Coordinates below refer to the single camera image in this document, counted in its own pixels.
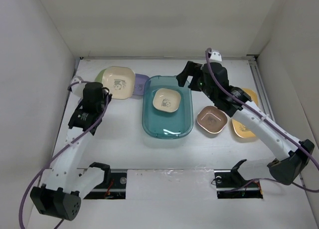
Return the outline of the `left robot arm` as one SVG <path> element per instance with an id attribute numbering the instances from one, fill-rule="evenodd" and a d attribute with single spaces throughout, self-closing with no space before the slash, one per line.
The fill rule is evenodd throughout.
<path id="1" fill-rule="evenodd" d="M 103 188 L 111 182 L 111 168 L 107 164 L 93 162 L 83 174 L 77 172 L 112 99 L 109 89 L 100 82 L 87 82 L 82 94 L 68 123 L 65 149 L 56 154 L 43 184 L 30 192 L 40 214 L 67 221 L 76 218 L 82 200 L 96 186 Z"/>

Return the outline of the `brown square plate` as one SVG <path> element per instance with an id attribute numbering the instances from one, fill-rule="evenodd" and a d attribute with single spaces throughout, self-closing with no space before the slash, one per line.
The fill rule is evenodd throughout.
<path id="1" fill-rule="evenodd" d="M 210 134 L 220 133 L 228 122 L 224 112 L 215 106 L 206 106 L 197 115 L 198 125 Z"/>

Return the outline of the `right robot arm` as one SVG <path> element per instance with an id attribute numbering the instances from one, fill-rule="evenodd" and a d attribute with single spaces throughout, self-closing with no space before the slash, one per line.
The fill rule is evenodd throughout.
<path id="1" fill-rule="evenodd" d="M 243 89 L 229 84 L 227 70 L 220 63 L 188 61 L 176 76 L 178 85 L 184 87 L 190 76 L 189 89 L 203 92 L 215 107 L 252 131 L 275 156 L 267 165 L 270 175 L 279 183 L 291 185 L 308 164 L 313 142 L 301 141 L 278 126 Z"/>

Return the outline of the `cream plate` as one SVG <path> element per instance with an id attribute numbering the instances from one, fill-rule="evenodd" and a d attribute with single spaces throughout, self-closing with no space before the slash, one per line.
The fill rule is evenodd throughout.
<path id="1" fill-rule="evenodd" d="M 133 95 L 135 73 L 127 67 L 111 66 L 103 70 L 101 82 L 113 95 L 113 99 L 125 100 Z"/>
<path id="2" fill-rule="evenodd" d="M 160 88 L 153 98 L 153 107 L 156 110 L 173 113 L 179 109 L 181 95 L 176 90 Z"/>

